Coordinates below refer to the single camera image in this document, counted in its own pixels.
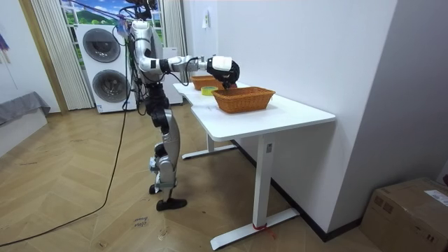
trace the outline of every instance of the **washing machine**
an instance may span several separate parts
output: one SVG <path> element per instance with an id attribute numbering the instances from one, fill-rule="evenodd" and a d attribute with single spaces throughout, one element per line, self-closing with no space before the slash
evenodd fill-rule
<path id="1" fill-rule="evenodd" d="M 124 39 L 116 31 L 119 43 L 114 39 L 113 25 L 76 24 L 74 29 L 98 112 L 123 111 L 128 96 L 127 109 L 136 109 L 129 68 L 126 79 L 125 47 L 120 45 Z"/>

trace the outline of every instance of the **brown basket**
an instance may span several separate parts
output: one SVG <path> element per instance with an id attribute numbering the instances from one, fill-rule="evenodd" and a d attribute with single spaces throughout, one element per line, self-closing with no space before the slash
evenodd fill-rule
<path id="1" fill-rule="evenodd" d="M 261 87 L 232 88 L 211 92 L 220 109 L 227 113 L 266 109 L 275 91 Z"/>
<path id="2" fill-rule="evenodd" d="M 191 81 L 195 84 L 195 89 L 199 91 L 202 87 L 217 87 L 219 90 L 224 90 L 223 84 L 213 76 L 191 76 Z"/>

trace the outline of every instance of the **wooden floor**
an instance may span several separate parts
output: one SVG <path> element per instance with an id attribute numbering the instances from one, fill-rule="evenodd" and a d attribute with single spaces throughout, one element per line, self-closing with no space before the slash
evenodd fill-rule
<path id="1" fill-rule="evenodd" d="M 189 105 L 175 106 L 181 153 L 206 148 L 204 130 Z M 0 243 L 28 237 L 102 205 L 123 113 L 73 111 L 48 119 L 0 158 Z M 211 251 L 210 239 L 251 223 L 255 169 L 238 151 L 178 163 L 174 197 L 188 206 L 159 213 L 149 195 L 149 157 L 160 132 L 148 116 L 128 113 L 107 205 L 71 225 L 0 251 Z M 288 208 L 271 188 L 269 214 Z M 378 251 L 358 229 L 323 243 L 301 218 L 221 251 Z"/>

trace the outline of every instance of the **table leg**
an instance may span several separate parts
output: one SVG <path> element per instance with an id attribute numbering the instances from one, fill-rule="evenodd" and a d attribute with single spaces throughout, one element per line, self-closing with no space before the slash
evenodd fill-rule
<path id="1" fill-rule="evenodd" d="M 200 150 L 200 151 L 196 151 L 194 153 L 183 154 L 182 159 L 186 160 L 186 159 L 190 159 L 190 158 L 198 158 L 198 157 L 202 157 L 204 155 L 209 155 L 212 153 L 219 153 L 221 151 L 233 150 L 233 149 L 237 148 L 233 144 L 215 148 L 215 142 L 207 133 L 206 133 L 206 139 L 207 139 L 207 149 L 206 150 Z"/>
<path id="2" fill-rule="evenodd" d="M 244 227 L 237 228 L 236 230 L 213 238 L 210 241 L 213 250 L 259 232 L 263 230 L 263 227 L 265 226 L 270 227 L 299 215 L 295 209 L 291 208 L 274 214 L 273 216 L 266 217 L 272 160 L 274 157 L 274 144 L 275 139 L 273 134 L 265 134 L 258 137 L 257 172 L 255 175 L 255 198 L 253 201 L 252 217 L 253 224 L 245 225 Z"/>

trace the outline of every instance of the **cardboard box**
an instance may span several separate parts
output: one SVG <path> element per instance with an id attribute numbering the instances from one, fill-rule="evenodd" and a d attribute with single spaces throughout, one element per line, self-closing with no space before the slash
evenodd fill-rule
<path id="1" fill-rule="evenodd" d="M 419 178 L 377 189 L 360 230 L 383 252 L 447 252 L 448 187 Z"/>

